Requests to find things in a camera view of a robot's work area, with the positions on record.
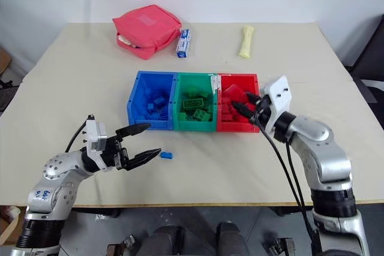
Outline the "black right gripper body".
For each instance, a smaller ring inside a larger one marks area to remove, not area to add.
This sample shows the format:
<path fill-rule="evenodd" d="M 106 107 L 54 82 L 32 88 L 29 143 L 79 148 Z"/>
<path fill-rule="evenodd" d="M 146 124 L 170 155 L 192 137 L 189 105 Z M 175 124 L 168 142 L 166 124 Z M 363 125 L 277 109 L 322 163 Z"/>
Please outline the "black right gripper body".
<path fill-rule="evenodd" d="M 256 106 L 256 112 L 258 115 L 258 120 L 263 128 L 266 127 L 266 124 L 269 121 L 269 118 L 271 117 L 271 100 L 268 95 L 264 95 L 261 97 L 259 104 L 254 104 Z"/>

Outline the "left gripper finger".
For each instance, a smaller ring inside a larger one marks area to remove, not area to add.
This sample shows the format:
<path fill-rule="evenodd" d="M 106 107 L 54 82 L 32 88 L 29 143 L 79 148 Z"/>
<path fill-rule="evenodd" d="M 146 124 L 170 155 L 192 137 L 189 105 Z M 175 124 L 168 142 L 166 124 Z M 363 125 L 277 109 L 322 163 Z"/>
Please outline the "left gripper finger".
<path fill-rule="evenodd" d="M 123 140 L 125 137 L 140 134 L 145 130 L 149 129 L 150 127 L 151 127 L 151 124 L 149 123 L 129 125 L 127 127 L 117 129 L 116 137 L 118 140 Z"/>
<path fill-rule="evenodd" d="M 142 153 L 135 155 L 134 158 L 129 159 L 124 164 L 124 169 L 130 171 L 132 169 L 138 168 L 146 163 L 150 162 L 161 152 L 161 148 L 147 150 Z"/>

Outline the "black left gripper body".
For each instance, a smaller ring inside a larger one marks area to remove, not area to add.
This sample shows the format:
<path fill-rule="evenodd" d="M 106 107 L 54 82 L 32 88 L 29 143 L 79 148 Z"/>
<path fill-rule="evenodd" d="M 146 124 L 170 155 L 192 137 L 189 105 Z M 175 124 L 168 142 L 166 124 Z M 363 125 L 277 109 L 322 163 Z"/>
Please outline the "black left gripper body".
<path fill-rule="evenodd" d="M 117 170 L 129 171 L 129 157 L 126 148 L 122 146 L 123 138 L 120 135 L 109 137 L 106 141 L 104 150 L 101 153 L 101 159 L 106 167 L 114 167 Z"/>

